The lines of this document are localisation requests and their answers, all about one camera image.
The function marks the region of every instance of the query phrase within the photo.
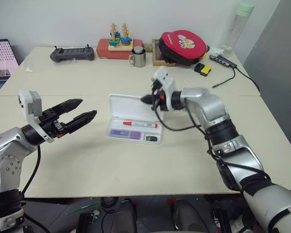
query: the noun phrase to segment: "stainless steel cup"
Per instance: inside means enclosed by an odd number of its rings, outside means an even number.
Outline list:
[[[146,65],[146,50],[141,46],[136,46],[131,50],[129,62],[135,67],[144,67]]]

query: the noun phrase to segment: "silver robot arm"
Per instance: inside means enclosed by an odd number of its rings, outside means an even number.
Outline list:
[[[83,113],[65,124],[59,116],[77,108],[82,99],[71,99],[42,112],[37,92],[21,90],[19,103],[28,125],[0,134],[0,232],[18,227],[24,221],[23,194],[18,191],[22,162],[43,142],[51,143],[89,123],[97,111]]]
[[[291,191],[271,182],[218,96],[203,88],[177,91],[167,71],[160,70],[154,75],[152,95],[142,101],[152,104],[153,110],[159,106],[161,110],[186,108],[195,113],[225,185],[243,193],[266,232],[291,233]]]

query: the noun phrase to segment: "beige table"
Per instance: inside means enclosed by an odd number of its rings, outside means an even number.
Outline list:
[[[150,91],[151,77],[159,67],[152,65],[152,54],[146,54],[146,66],[132,67],[127,60],[98,59],[94,61],[55,63],[49,55],[51,47],[35,48],[20,65],[15,74],[0,90],[0,96],[18,95],[20,88],[36,90],[40,95],[108,96],[110,93],[142,95]],[[242,65],[235,55],[230,60]],[[204,77],[188,67],[167,67],[176,86],[205,87],[217,95],[258,96],[253,83],[236,71],[236,77],[226,84],[211,89],[233,75],[231,68],[205,58],[202,63],[212,67]]]
[[[259,96],[221,96],[238,132],[260,158],[274,183],[291,189],[291,145]],[[75,96],[43,96],[43,109]],[[197,130],[163,131],[158,146],[105,138],[110,119],[106,96],[84,96],[83,103],[60,120],[93,109],[95,119],[74,132],[41,145],[41,164],[26,196],[90,197],[162,194],[230,193],[206,153],[207,143]],[[184,112],[166,113],[171,126],[190,125]],[[0,133],[26,124],[16,96],[0,96]],[[36,163],[25,158],[22,189]]]

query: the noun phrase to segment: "game controller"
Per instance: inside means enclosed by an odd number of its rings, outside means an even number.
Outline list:
[[[55,46],[55,50],[49,56],[52,61],[60,62],[61,60],[66,59],[87,59],[92,61],[94,59],[94,50],[92,47],[79,48],[79,49],[63,49],[57,48]]]

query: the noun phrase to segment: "red box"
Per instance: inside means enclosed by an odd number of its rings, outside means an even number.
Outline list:
[[[133,40],[132,46],[142,46],[142,40]],[[96,48],[96,52],[99,58],[107,59],[123,59],[128,60],[128,56],[131,54],[131,51],[109,51],[109,39],[100,39]]]

